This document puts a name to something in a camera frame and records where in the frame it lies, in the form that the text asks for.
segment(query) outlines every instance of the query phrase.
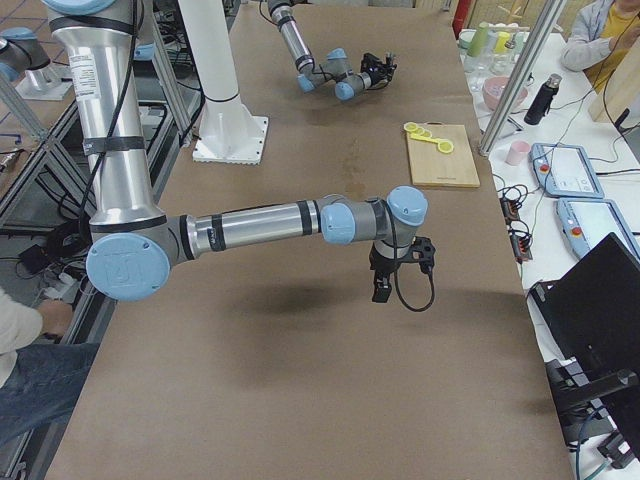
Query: white shirt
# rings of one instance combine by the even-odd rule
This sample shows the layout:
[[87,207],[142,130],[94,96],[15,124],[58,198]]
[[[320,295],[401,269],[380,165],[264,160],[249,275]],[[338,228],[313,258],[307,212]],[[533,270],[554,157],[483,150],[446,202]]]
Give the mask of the white shirt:
[[16,349],[29,345],[41,331],[40,313],[14,302],[0,287],[0,387],[16,364]]

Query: pink cup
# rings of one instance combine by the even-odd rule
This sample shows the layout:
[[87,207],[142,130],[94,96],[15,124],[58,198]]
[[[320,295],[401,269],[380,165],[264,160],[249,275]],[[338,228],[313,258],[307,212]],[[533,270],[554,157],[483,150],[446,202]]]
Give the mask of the pink cup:
[[520,165],[520,163],[529,156],[531,151],[531,145],[523,140],[516,140],[509,147],[509,153],[507,153],[506,162],[509,165]]

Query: red object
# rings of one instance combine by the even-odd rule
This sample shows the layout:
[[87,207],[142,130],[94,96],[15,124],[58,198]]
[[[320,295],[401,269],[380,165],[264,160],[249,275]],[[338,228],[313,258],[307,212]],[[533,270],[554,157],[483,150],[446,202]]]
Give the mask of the red object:
[[453,15],[453,23],[451,24],[456,40],[460,36],[460,30],[464,27],[464,23],[467,21],[467,15],[469,15],[472,3],[473,0],[460,0],[458,2],[458,8],[456,8],[456,13]]

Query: person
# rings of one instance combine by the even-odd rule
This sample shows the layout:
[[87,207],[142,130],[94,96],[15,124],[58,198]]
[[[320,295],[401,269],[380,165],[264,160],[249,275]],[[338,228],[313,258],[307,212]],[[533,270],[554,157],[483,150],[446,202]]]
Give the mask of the person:
[[584,70],[600,92],[640,36],[640,0],[597,0],[583,7],[571,29],[560,61]]
[[42,333],[62,336],[71,306],[15,302],[0,287],[0,445],[54,421],[66,421],[98,346],[32,344]]

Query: blue joint cap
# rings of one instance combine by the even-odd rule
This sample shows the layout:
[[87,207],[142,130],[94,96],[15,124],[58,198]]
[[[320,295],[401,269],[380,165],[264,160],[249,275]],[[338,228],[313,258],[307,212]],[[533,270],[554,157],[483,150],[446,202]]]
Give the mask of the blue joint cap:
[[345,82],[336,83],[334,91],[336,93],[336,97],[338,97],[343,102],[351,100],[356,96],[356,91],[353,89],[353,87]]
[[422,192],[408,186],[394,188],[387,197],[387,203],[395,218],[412,227],[422,225],[429,208]]
[[300,85],[300,88],[304,93],[309,93],[311,90],[315,90],[316,88],[313,83],[311,83],[311,80],[302,74],[298,75],[298,85]]
[[7,28],[0,32],[0,37],[4,37],[7,40],[37,40],[36,34],[29,30],[27,27],[13,27]]
[[42,0],[47,7],[64,15],[91,15],[110,7],[116,0]]
[[339,60],[342,58],[347,58],[347,54],[342,48],[336,48],[335,50],[327,53],[327,60]]
[[346,245],[356,236],[356,220],[344,203],[332,203],[320,212],[320,225],[325,242]]
[[0,75],[7,79],[8,82],[14,82],[20,74],[6,63],[0,62]]
[[113,233],[99,239],[87,255],[91,283],[116,300],[140,300],[155,293],[169,278],[167,254],[136,233]]
[[148,61],[153,60],[153,56],[156,53],[156,44],[149,43],[147,45],[139,45],[136,47],[135,52],[133,54],[134,60],[139,61]]

